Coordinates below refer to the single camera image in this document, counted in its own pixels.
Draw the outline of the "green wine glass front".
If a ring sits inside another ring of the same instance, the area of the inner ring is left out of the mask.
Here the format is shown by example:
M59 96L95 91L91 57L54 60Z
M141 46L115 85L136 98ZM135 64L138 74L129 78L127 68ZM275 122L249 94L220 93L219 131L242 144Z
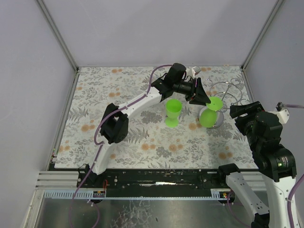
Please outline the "green wine glass front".
M220 111L223 107L223 102L216 96L212 96L209 99L211 103L206 104L206 107L199 112L199 123L202 127L216 129L224 122L224 115Z

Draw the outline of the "green wine glass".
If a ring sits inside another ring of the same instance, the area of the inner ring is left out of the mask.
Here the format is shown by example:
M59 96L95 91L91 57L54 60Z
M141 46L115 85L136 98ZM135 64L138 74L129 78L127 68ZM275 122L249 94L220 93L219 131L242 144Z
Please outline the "green wine glass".
M211 103L206 104L206 107L199 112L199 123L202 127L216 129L224 122L224 115L220 111L223 107L223 102L216 96L212 96L209 99Z
M181 114L182 110L182 102L180 102L177 99L170 99L166 103L166 119L165 119L165 124L168 127L174 128L178 125L179 123L179 116Z

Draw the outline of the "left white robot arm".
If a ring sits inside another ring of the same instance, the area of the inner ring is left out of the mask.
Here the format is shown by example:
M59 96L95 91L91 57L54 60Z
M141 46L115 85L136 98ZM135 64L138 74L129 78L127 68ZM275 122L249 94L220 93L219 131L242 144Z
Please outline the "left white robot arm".
M91 165L93 173L100 175L107 169L114 146L123 141L128 134L129 121L146 108L162 102L173 93L185 95L185 100L192 105L206 105L211 102L201 79L197 77L201 71L199 67L186 68L180 63L174 63L169 65L169 68L167 73L156 80L149 79L146 92L124 104L111 103L106 107L95 132L95 136L101 136L101 142L94 138L94 143L99 149Z

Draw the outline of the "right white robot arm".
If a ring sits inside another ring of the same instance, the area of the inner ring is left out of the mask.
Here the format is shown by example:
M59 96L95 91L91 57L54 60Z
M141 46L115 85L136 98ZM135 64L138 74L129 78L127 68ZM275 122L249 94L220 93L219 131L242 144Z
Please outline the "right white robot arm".
M259 101L230 107L230 117L247 138L254 163L265 183L268 205L254 193L236 164L219 166L217 174L244 206L252 228L301 226L295 191L304 179L296 179L295 157L280 143L283 125L290 118L288 107L278 103L275 111L268 112Z

